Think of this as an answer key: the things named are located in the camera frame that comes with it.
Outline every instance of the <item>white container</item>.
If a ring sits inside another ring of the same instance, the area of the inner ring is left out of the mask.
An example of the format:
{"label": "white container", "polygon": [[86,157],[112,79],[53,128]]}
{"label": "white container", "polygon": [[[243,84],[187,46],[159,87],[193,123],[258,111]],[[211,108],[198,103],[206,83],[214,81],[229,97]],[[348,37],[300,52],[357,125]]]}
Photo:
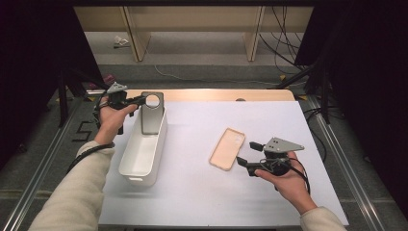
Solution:
{"label": "white container", "polygon": [[133,185],[152,186],[156,182],[162,150],[167,132],[166,110],[164,110],[159,134],[145,135],[141,131],[142,113],[132,131],[119,166],[119,173]]}

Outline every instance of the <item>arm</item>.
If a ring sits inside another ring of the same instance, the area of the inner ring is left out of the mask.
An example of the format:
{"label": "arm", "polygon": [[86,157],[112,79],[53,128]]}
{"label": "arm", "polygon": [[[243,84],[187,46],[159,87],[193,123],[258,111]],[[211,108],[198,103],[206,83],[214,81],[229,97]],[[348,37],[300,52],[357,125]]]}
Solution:
{"label": "arm", "polygon": [[[78,154],[94,146],[111,143],[125,117],[136,108],[136,105],[120,111],[102,108],[102,124],[94,141],[82,146]],[[97,230],[102,190],[114,152],[112,148],[103,149],[78,163],[54,190],[30,230]]]}
{"label": "arm", "polygon": [[[297,159],[294,152],[289,152],[288,156]],[[299,162],[291,160],[291,164],[303,172],[303,167]],[[293,204],[301,214],[300,225],[303,230],[345,230],[336,215],[316,205],[307,192],[304,180],[294,171],[290,170],[283,176],[275,176],[257,169],[255,174],[272,183],[282,196]]]}

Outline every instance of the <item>table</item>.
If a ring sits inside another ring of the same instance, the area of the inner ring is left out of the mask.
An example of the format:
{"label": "table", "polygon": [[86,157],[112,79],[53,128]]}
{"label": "table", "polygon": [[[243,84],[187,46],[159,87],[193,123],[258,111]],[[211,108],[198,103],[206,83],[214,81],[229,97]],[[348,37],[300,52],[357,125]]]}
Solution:
{"label": "table", "polygon": [[[138,95],[141,90],[130,90]],[[239,156],[250,162],[263,154],[250,141],[271,136],[305,146],[298,151],[310,177],[312,197],[347,225],[303,113],[288,90],[161,90],[167,134],[156,184],[132,186],[118,167],[135,117],[115,139],[100,225],[162,228],[276,228],[299,225],[297,210],[273,186],[249,177],[234,164],[223,171],[208,163],[226,127],[246,134]],[[233,102],[244,98],[246,102]]]}

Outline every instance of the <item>metal rail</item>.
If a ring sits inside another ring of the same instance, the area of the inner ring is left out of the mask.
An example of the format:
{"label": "metal rail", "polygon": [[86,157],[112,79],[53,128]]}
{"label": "metal rail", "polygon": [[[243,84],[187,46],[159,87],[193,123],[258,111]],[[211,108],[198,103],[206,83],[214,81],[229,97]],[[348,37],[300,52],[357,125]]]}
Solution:
{"label": "metal rail", "polygon": [[[312,109],[319,108],[319,103],[314,96],[309,97],[309,105]],[[360,207],[360,210],[366,219],[367,225],[370,230],[385,230],[384,225],[372,204],[368,194],[364,190],[360,180],[358,179],[353,167],[350,164],[350,161],[347,159],[345,153],[343,152],[342,146],[336,138],[330,124],[326,124],[321,115],[317,115],[318,123],[326,137],[327,142],[330,145],[330,148],[333,151],[333,154],[339,164],[339,167],[343,173],[345,181],[353,193],[357,204]]]}
{"label": "metal rail", "polygon": [[34,197],[38,191],[39,186],[41,185],[48,169],[50,168],[58,150],[60,149],[61,143],[64,139],[66,131],[70,125],[70,122],[75,115],[75,112],[81,105],[82,98],[75,98],[71,106],[71,114],[69,115],[66,123],[63,127],[59,128],[54,139],[51,141],[44,157],[38,165],[36,172],[30,180],[27,188],[24,190],[17,204],[15,205],[9,220],[6,223],[6,226],[3,228],[4,231],[18,230],[21,222],[23,221],[25,215],[27,214]]}

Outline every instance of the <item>beige sleeve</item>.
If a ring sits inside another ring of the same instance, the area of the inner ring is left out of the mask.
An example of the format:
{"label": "beige sleeve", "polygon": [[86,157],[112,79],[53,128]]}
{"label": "beige sleeve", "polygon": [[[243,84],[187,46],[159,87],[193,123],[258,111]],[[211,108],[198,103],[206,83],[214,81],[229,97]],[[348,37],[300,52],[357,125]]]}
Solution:
{"label": "beige sleeve", "polygon": [[300,225],[303,231],[345,230],[337,216],[324,207],[318,207],[304,213],[300,217]]}
{"label": "beige sleeve", "polygon": [[[84,144],[78,154],[99,145]],[[115,151],[90,154],[63,179],[31,224],[30,230],[97,230],[103,187]]]}

